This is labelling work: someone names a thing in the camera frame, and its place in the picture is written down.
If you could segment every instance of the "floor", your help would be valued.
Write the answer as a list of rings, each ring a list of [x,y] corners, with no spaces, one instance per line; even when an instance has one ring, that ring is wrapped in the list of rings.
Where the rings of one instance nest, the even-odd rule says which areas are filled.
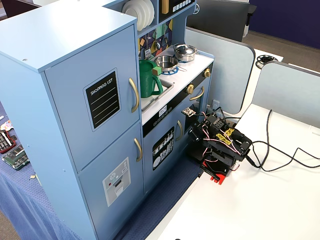
[[[284,63],[320,72],[320,49],[252,31],[242,42],[255,49],[282,56]]]
[[[255,49],[283,56],[284,63],[290,63],[320,72],[320,49],[252,31],[248,33],[242,42],[251,45]],[[10,221],[0,212],[0,240],[19,239]]]
[[[0,240],[20,240],[11,222],[0,211]]]

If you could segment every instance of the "black chalkboard label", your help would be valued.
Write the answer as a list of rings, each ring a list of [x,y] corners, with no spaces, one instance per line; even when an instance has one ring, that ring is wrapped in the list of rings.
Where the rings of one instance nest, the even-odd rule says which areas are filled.
[[[94,128],[120,110],[115,71],[87,88],[85,92]]]
[[[153,171],[169,156],[174,149],[175,127],[173,126],[152,148]]]

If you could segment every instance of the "tile backsplash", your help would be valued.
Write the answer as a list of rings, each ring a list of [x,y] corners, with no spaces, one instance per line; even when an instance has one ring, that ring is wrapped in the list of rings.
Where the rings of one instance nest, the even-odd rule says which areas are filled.
[[[157,56],[171,45],[173,30],[172,25],[173,19],[167,21],[161,26],[158,26],[156,29],[138,39],[138,52],[141,59],[145,59],[146,48],[150,48],[151,54],[153,56]],[[156,41],[161,45],[160,50],[158,50],[156,47]]]

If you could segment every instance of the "gray cubicle partition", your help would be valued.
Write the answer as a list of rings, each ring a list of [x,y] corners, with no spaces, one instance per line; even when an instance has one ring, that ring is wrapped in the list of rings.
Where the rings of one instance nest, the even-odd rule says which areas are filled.
[[[242,107],[255,50],[244,43],[187,27],[185,43],[215,56],[208,104],[237,114]]]
[[[268,62],[261,70],[252,103],[320,128],[320,74]]]

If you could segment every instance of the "green pitcher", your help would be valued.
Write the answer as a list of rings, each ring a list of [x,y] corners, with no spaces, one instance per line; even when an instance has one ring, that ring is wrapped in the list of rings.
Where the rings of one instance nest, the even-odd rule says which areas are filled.
[[[156,64],[153,61],[139,61],[141,98],[149,98],[151,95],[160,95],[164,92],[158,76],[155,76],[152,73],[154,67],[156,67]],[[156,85],[158,86],[159,91],[155,91]]]

